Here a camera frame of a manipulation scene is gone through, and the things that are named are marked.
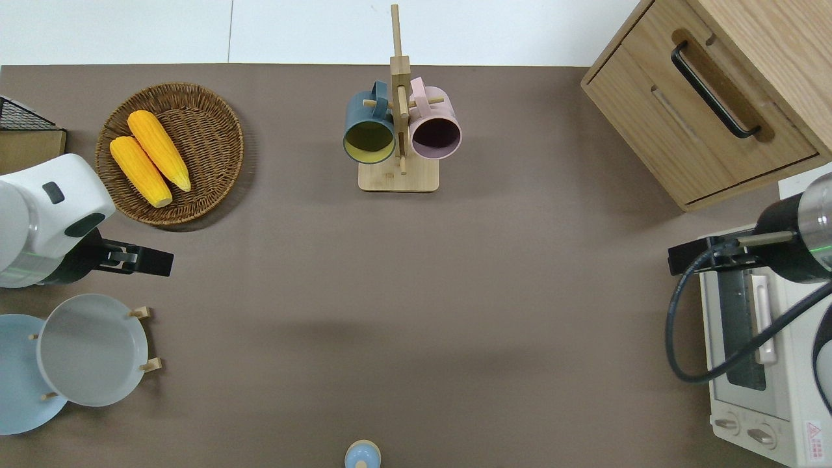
black drawer handle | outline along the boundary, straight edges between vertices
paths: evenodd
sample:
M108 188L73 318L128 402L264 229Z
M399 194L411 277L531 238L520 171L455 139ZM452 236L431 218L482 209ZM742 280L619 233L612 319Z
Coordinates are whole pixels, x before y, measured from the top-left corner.
M716 114L716 116L720 119L723 125L728 128L728 130L737 138L748 138L751 135L760 131L760 126L756 126L750 130L745 130L740 127L740 124L737 123L736 120L728 113L725 107L716 99L716 96L705 86L705 83L696 75L696 73L688 66L685 59L681 56L681 51L687 47L687 41L682 41L675 49L673 49L673 53L671 54L671 62L673 65L676 65L676 69L679 70L679 73L687 82L691 84L696 94L699 94L699 97L705 101L705 104L711 108L711 110Z

wooden base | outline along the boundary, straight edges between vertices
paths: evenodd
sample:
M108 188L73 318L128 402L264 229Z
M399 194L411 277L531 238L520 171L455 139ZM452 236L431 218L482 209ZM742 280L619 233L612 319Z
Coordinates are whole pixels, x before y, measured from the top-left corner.
M439 161L411 156L405 158L405 166L407 174L402 175L396 156L378 164L359 164L359 188L365 192L436 192L439 189Z

mug tree stand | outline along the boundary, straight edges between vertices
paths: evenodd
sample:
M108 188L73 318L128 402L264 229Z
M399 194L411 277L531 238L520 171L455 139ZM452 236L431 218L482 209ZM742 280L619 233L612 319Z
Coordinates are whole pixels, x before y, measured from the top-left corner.
M390 11L395 53L390 58L395 157L376 164L359 164L359 188L365 192L435 192L439 189L439 161L421 157L410 150L409 109L416 106L415 102L408 102L412 92L410 57L402 55L399 5L393 5ZM364 105L374 106L375 101L364 101Z

black cable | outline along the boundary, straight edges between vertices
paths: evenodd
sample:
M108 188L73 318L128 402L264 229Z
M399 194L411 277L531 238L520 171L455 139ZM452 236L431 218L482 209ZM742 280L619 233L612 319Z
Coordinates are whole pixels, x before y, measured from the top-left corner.
M803 312L808 311L812 306L822 301L828 295L832 294L832 281L830 281L813 291L808 296L798 301L792 307L790 307L789 310L786 311L783 315L777 317L774 321L772 321L771 325L769 325L768 328L751 338L743 347L741 347L739 350L737 350L737 352L728 357L722 364L698 376L685 373L679 367L679 363L676 362L676 353L673 350L673 322L676 319L676 308L679 306L679 298L681 296L681 292L682 290L684 290L685 284L687 284L688 280L691 279L696 270L702 267L702 265L709 258L711 258L711 256L726 249L736 247L737 245L737 240L733 239L730 241L723 242L721 244L711 246L707 251L702 252L691 263L691 265L687 267L685 272L682 273L681 278L679 278L679 283L676 285L676 289L673 291L671 303L667 309L667 322L665 324L665 351L667 353L667 360L668 362L670 362L673 373L685 382L704 384L708 381L714 380L722 374L725 374L726 372L728 372L728 370L739 364L747 356L750 356L754 351L757 350L757 348L763 346L763 344L766 341L770 340L774 335L783 330L787 325L789 325L795 318L799 317Z

wicker basket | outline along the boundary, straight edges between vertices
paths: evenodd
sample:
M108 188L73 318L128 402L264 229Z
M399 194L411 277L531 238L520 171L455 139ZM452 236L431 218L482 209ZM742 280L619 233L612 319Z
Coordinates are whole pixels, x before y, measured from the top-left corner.
M144 109L156 114L188 167L191 191L168 182L173 202L148 203L121 172L110 142L130 135L127 117ZM107 118L96 144L96 171L116 208L139 222L172 226L193 221L216 207L234 186L243 163L243 131L231 107L212 91L191 83L143 89Z

